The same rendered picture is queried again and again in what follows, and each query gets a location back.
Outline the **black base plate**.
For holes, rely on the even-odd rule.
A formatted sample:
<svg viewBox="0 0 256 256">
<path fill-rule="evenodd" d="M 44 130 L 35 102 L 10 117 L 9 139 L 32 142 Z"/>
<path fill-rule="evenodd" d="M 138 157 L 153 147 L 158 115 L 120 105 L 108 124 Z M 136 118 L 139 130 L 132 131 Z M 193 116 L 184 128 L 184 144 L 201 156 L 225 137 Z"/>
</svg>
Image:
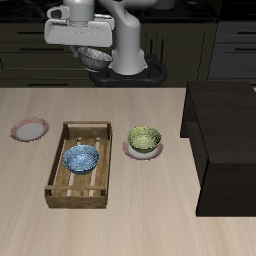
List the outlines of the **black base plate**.
<svg viewBox="0 0 256 256">
<path fill-rule="evenodd" d="M 167 78 L 166 67 L 153 54 L 146 54 L 147 69 L 136 75 L 121 75 L 110 68 L 90 72 L 90 79 L 98 88 L 159 88 Z"/>
</svg>

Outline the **dark kitchen cupboards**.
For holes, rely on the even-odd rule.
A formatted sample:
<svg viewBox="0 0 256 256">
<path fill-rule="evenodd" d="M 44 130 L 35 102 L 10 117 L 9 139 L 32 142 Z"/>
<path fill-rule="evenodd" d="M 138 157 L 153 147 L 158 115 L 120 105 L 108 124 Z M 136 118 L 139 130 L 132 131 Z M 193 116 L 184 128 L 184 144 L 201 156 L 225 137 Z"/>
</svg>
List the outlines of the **dark kitchen cupboards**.
<svg viewBox="0 0 256 256">
<path fill-rule="evenodd" d="M 218 24 L 208 14 L 207 0 L 180 0 L 179 9 L 128 9 L 141 25 L 140 48 L 153 54 L 167 69 L 161 84 L 181 87 L 188 81 L 204 81 Z M 47 11 L 63 0 L 0 0 L 0 87 L 91 87 L 95 83 L 68 45 L 48 44 L 44 39 Z M 109 12 L 95 0 L 95 13 Z M 89 47 L 112 57 L 112 46 Z"/>
</svg>

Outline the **wooden slat tray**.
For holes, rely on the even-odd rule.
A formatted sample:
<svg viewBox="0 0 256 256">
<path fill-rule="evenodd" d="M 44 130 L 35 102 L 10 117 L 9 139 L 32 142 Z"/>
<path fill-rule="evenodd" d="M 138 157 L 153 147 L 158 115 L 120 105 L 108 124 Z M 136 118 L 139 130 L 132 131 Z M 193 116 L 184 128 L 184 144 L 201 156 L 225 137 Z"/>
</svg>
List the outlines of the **wooden slat tray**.
<svg viewBox="0 0 256 256">
<path fill-rule="evenodd" d="M 78 143 L 95 147 L 99 143 L 100 159 L 92 173 L 71 177 L 64 166 L 64 153 Z M 105 209 L 112 147 L 110 121 L 64 121 L 52 169 L 44 189 L 49 208 Z"/>
</svg>

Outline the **black bowl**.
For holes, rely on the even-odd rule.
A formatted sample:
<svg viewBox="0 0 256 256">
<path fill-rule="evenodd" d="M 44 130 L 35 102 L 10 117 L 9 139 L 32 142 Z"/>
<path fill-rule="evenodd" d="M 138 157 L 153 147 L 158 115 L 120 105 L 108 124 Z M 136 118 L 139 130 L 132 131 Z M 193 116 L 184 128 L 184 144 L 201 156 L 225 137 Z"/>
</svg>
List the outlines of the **black bowl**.
<svg viewBox="0 0 256 256">
<path fill-rule="evenodd" d="M 91 72 L 99 72 L 113 61 L 110 55 L 89 47 L 80 47 L 78 56 L 82 65 Z"/>
</svg>

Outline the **pink rimmed white plate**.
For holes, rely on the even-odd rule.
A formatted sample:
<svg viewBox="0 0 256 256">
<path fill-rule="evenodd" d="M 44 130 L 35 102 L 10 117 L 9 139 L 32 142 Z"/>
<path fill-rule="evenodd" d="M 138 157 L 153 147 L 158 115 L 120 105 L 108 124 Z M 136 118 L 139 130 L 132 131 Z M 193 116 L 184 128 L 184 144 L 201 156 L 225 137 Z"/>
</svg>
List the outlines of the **pink rimmed white plate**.
<svg viewBox="0 0 256 256">
<path fill-rule="evenodd" d="M 10 137 L 21 143 L 29 143 L 41 139 L 49 129 L 49 123 L 43 118 L 27 118 L 11 128 Z"/>
<path fill-rule="evenodd" d="M 134 150 L 129 142 L 127 140 L 124 140 L 122 143 L 122 150 L 124 152 L 125 155 L 127 155 L 128 157 L 130 157 L 131 159 L 135 159 L 138 161 L 150 161 L 153 160 L 157 157 L 160 156 L 160 154 L 162 153 L 164 149 L 164 145 L 162 142 L 160 142 L 158 144 L 158 146 L 151 152 L 149 153 L 140 153 L 137 152 L 136 150 Z"/>
</svg>

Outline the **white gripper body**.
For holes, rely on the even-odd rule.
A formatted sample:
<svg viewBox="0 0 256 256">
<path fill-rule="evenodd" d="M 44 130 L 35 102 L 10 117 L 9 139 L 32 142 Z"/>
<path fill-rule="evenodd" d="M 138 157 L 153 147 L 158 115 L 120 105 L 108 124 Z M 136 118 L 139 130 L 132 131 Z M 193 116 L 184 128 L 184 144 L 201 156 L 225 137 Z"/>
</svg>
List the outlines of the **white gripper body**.
<svg viewBox="0 0 256 256">
<path fill-rule="evenodd" d="M 85 25 L 49 19 L 45 24 L 44 39 L 48 44 L 110 47 L 114 27 L 115 21 L 110 15 L 95 14 L 94 20 Z"/>
</svg>

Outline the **dark wooden cabinet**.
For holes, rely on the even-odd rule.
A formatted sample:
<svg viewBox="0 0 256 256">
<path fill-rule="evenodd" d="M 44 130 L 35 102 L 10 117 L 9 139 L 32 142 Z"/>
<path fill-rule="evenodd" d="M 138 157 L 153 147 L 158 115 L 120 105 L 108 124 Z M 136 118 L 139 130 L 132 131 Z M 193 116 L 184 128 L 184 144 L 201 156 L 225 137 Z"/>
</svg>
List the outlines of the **dark wooden cabinet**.
<svg viewBox="0 0 256 256">
<path fill-rule="evenodd" d="M 198 217 L 256 217 L 256 91 L 248 81 L 189 82 L 180 136 L 190 141 Z"/>
</svg>

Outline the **green bowl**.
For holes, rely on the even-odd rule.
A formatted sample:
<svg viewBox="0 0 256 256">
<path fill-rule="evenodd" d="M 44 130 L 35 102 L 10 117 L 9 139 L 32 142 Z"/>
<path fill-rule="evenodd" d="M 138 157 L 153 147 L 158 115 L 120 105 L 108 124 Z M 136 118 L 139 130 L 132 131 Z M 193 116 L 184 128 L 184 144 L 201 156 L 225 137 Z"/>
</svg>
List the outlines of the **green bowl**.
<svg viewBox="0 0 256 256">
<path fill-rule="evenodd" d="M 160 132 L 150 126 L 138 126 L 131 129 L 127 134 L 130 146 L 139 153 L 149 153 L 157 148 L 161 142 Z"/>
</svg>

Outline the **blue bowl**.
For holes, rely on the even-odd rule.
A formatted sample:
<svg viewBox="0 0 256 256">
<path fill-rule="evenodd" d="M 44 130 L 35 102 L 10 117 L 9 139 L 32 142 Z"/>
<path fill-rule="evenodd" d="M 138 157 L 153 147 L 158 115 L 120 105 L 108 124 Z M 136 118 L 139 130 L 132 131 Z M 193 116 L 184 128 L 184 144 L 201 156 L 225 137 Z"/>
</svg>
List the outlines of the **blue bowl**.
<svg viewBox="0 0 256 256">
<path fill-rule="evenodd" d="M 70 172 L 77 175 L 85 175 L 92 172 L 99 160 L 99 151 L 90 145 L 73 146 L 62 157 L 63 165 Z"/>
</svg>

